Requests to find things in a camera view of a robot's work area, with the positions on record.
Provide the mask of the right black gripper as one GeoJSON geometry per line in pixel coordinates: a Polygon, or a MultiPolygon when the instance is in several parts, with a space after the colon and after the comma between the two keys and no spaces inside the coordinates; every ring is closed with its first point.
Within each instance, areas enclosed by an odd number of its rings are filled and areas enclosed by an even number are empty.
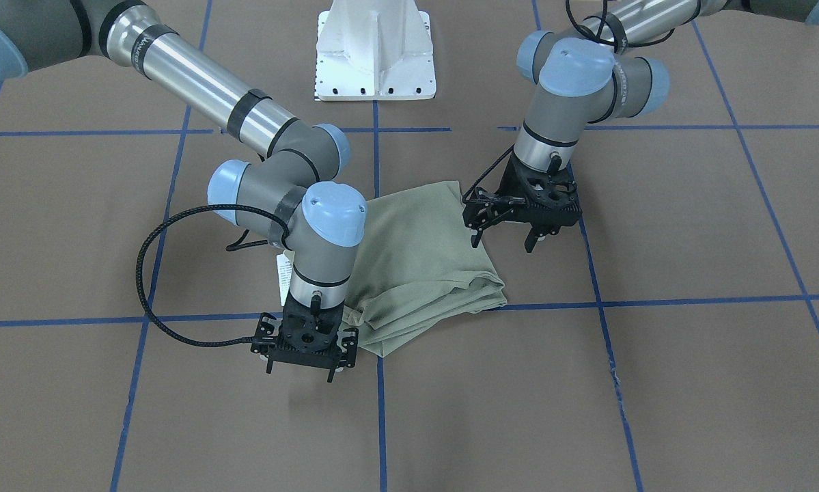
{"type": "Polygon", "coordinates": [[[288,300],[281,320],[260,314],[251,352],[266,359],[266,374],[274,362],[285,362],[329,370],[327,382],[332,383],[337,370],[355,366],[359,345],[357,328],[340,328],[343,311],[344,304],[315,310],[288,300]]]}

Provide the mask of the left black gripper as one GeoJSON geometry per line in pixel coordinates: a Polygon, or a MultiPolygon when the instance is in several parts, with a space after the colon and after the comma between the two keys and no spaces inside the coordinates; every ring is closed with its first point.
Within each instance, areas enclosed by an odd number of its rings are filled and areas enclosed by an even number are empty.
{"type": "Polygon", "coordinates": [[[531,254],[540,240],[538,233],[557,233],[561,227],[574,226],[582,215],[576,183],[558,154],[544,159],[543,171],[523,164],[513,150],[506,150],[462,196],[462,220],[472,229],[471,246],[478,248],[483,231],[500,222],[525,222],[531,225],[524,240],[531,254]],[[505,173],[495,192],[479,186],[500,162],[505,173]]]}

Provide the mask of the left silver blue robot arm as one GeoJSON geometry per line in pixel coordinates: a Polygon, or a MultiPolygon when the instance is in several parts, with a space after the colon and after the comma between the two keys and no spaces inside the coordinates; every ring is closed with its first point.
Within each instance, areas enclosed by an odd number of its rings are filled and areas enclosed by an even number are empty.
{"type": "Polygon", "coordinates": [[[819,26],[819,1],[627,1],[604,6],[571,28],[531,32],[516,53],[516,67],[536,91],[516,142],[499,161],[505,173],[495,192],[472,184],[462,201],[463,223],[477,247],[501,222],[530,225],[524,247],[574,226],[582,211],[569,164],[588,124],[650,114],[665,102],[669,73],[628,50],[668,40],[675,28],[721,10],[740,10],[819,26]]]}

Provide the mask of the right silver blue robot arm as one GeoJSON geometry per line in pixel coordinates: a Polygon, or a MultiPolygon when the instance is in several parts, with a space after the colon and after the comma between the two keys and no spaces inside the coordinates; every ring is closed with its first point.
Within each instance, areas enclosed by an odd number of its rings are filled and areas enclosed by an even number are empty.
{"type": "Polygon", "coordinates": [[[273,362],[353,367],[356,328],[340,328],[346,293],[363,238],[363,196],[335,178],[350,160],[339,128],[309,125],[186,41],[144,1],[0,1],[0,82],[85,57],[128,66],[209,119],[257,156],[228,160],[210,178],[208,203],[166,220],[141,246],[135,286],[151,323],[175,340],[151,311],[143,287],[147,250],[169,225],[216,213],[294,253],[282,319],[263,314],[252,351],[273,362]]]}

